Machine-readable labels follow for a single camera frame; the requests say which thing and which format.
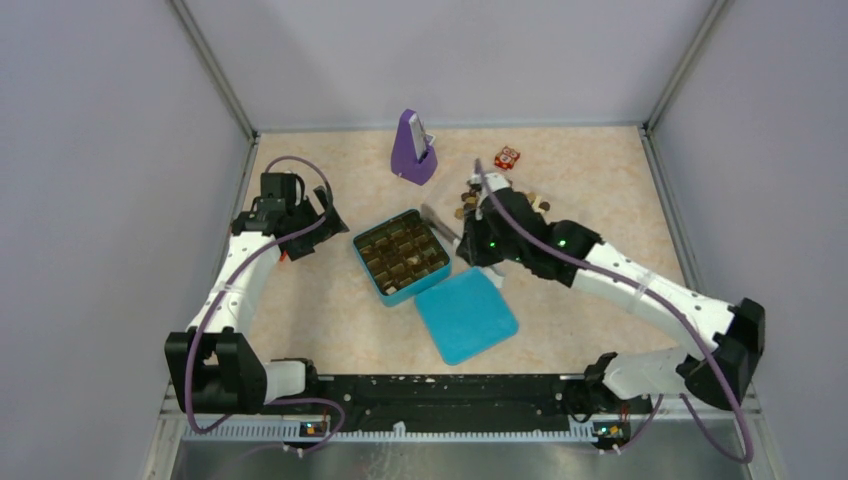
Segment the teal chocolate box with tray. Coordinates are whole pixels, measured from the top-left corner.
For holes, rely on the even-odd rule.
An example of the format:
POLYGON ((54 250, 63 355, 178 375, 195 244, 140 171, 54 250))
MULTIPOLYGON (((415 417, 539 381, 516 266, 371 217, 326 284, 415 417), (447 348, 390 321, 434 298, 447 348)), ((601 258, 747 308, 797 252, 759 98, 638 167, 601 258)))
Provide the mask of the teal chocolate box with tray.
POLYGON ((355 236, 353 249, 381 303, 397 306, 447 279, 451 257, 417 209, 395 215, 355 236), (407 259, 417 256, 418 265, 407 259))

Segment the teal box lid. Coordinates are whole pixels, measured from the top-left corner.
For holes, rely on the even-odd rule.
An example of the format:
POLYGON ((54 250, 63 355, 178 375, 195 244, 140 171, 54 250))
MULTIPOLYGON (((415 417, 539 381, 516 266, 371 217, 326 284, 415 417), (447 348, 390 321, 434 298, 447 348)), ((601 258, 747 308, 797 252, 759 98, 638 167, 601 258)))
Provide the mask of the teal box lid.
POLYGON ((480 268, 418 294, 416 310, 449 366, 459 365, 513 337, 518 321, 499 288, 480 268))

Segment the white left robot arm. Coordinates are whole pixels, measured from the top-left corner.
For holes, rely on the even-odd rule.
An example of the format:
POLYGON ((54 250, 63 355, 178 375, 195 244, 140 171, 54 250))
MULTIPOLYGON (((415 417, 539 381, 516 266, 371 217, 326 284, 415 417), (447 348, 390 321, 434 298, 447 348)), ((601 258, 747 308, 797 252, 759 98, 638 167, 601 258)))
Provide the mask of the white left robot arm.
POLYGON ((293 172, 260 176, 260 193, 231 225, 224 263, 200 311, 164 353, 184 412, 255 414, 273 400, 297 413, 319 404, 320 386, 304 360, 262 362, 248 341, 260 297, 282 258, 298 260, 347 232, 328 184, 307 190, 293 172))

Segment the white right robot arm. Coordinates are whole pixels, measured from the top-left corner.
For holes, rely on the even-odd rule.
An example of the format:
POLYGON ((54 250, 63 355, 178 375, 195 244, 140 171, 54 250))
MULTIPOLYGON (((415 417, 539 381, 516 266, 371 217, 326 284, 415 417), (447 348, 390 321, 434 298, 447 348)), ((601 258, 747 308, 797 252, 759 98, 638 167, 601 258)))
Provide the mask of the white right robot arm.
POLYGON ((765 350, 766 313, 753 299, 732 304, 640 265, 572 220, 550 222, 510 184, 472 186, 457 246, 469 265, 510 261, 533 276, 610 301, 675 341, 644 354, 608 353, 590 365, 589 404, 612 412, 642 394, 684 394, 721 410, 740 405, 765 350))

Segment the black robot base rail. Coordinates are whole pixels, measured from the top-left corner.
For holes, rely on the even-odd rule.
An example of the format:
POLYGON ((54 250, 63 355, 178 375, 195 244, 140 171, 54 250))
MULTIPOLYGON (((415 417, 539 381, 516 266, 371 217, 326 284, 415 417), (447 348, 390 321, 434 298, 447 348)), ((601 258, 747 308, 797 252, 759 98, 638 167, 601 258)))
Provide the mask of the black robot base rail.
POLYGON ((264 415, 311 416, 335 440, 551 439, 623 443, 653 408, 572 374, 315 375, 264 415))

